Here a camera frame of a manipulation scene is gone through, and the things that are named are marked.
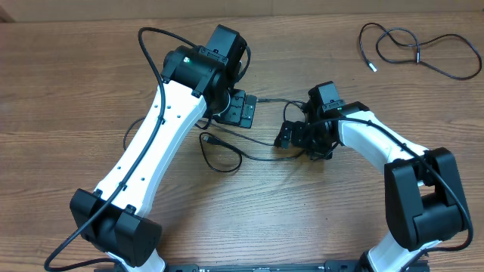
white connector tip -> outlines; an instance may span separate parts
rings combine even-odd
[[[368,66],[373,70],[373,72],[378,71],[378,69],[372,63],[369,63]]]

wooden surface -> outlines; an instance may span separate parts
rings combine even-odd
[[[481,11],[482,0],[0,0],[16,22]]]
[[[123,134],[147,112],[156,85],[138,47],[138,29],[160,27],[204,45],[218,23],[240,31],[252,48],[250,68],[237,85],[248,93],[307,100],[310,88],[333,80],[348,103],[368,105],[410,141],[451,150],[476,235],[465,252],[433,253],[431,267],[482,270],[484,75],[459,82],[423,66],[384,63],[374,52],[380,30],[369,29],[363,42],[379,68],[373,73],[357,46],[360,27],[368,21],[412,29],[421,41],[455,32],[484,50],[482,13],[1,24],[0,270],[41,271],[48,254],[75,230],[69,210],[75,190],[92,190],[123,154]],[[155,34],[145,40],[159,66],[179,45]],[[382,42],[382,52],[411,56],[388,41]],[[453,39],[423,48],[421,57],[462,76],[477,68],[472,51]],[[259,104],[252,129],[238,131],[273,141],[282,106]],[[291,111],[290,118],[300,117]],[[296,152],[210,131],[254,156]],[[199,133],[193,128],[180,147],[150,214],[163,225],[158,250],[167,262],[351,259],[387,232],[383,176],[349,148],[338,147],[327,162],[245,159],[239,172],[225,175],[203,161]],[[217,159],[218,150],[208,151]],[[464,238],[462,233],[445,244]],[[54,263],[101,256],[77,239]]]

wooden table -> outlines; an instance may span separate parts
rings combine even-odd
[[[368,105],[410,141],[453,152],[476,235],[469,249],[433,253],[430,263],[434,271],[482,270],[484,75],[460,82],[423,66],[384,63],[374,51],[381,34],[375,28],[363,38],[379,68],[373,73],[357,45],[369,21],[409,28],[422,41],[459,33],[484,51],[482,13],[0,24],[0,270],[41,271],[75,230],[69,210],[74,191],[92,190],[123,154],[123,134],[147,112],[156,85],[138,47],[138,29],[155,26],[204,45],[218,23],[239,31],[252,48],[250,68],[237,85],[247,93],[307,100],[310,88],[332,80],[348,103]],[[145,40],[158,66],[180,45],[156,34]],[[411,57],[389,41],[382,51]],[[472,51],[454,39],[425,47],[421,57],[462,76],[477,68]],[[258,105],[252,129],[235,130],[273,141],[282,106]],[[290,118],[301,117],[292,110]],[[295,152],[210,131],[254,156]],[[239,172],[227,175],[207,167],[199,133],[192,129],[180,147],[150,214],[163,225],[158,251],[168,263],[354,259],[387,232],[383,176],[353,150],[338,147],[326,162],[245,159]],[[226,152],[208,148],[213,159]],[[465,235],[445,244],[462,243]],[[54,264],[101,256],[77,239]]]

